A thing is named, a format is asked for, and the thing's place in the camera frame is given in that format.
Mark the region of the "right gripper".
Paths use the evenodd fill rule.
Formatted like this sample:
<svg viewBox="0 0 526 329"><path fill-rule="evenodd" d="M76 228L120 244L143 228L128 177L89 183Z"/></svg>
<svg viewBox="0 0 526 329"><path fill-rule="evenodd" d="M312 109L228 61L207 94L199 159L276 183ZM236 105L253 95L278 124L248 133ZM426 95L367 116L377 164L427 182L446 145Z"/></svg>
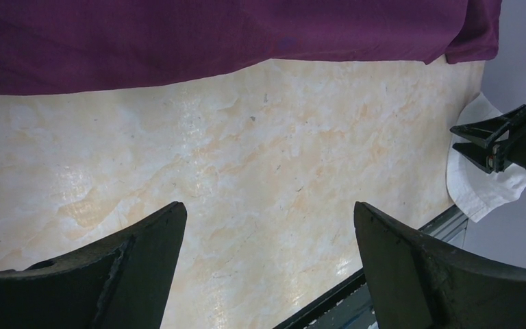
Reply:
<svg viewBox="0 0 526 329"><path fill-rule="evenodd" d="M526 104L492 119L453 126L449 131L470 142L456 143L452 148L483 172L503 172L512 164L526 170Z"/></svg>

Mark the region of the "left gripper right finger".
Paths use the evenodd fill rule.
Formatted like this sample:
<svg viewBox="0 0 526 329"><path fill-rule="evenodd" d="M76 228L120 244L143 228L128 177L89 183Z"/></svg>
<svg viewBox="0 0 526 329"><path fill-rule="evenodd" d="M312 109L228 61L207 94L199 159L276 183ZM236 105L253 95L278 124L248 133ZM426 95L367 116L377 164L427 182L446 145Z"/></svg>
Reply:
<svg viewBox="0 0 526 329"><path fill-rule="evenodd" d="M380 328L526 328L526 268L415 230L366 202L355 235Z"/></svg>

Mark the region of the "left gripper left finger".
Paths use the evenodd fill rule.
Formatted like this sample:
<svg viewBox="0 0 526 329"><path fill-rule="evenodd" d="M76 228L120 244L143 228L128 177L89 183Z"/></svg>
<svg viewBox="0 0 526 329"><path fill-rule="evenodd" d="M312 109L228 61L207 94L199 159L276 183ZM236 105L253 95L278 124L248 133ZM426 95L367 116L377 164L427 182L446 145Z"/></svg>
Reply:
<svg viewBox="0 0 526 329"><path fill-rule="evenodd" d="M0 328L159 328L186 221L173 202L67 254L0 271Z"/></svg>

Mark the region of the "maroon wrap cloth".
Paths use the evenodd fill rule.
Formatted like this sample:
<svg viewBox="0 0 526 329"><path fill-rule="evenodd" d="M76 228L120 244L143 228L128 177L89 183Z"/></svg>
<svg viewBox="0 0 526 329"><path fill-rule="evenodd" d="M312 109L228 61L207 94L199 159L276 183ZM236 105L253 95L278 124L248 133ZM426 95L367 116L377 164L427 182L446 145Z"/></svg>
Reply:
<svg viewBox="0 0 526 329"><path fill-rule="evenodd" d="M0 1L0 95L161 86L268 59L493 59L500 1Z"/></svg>

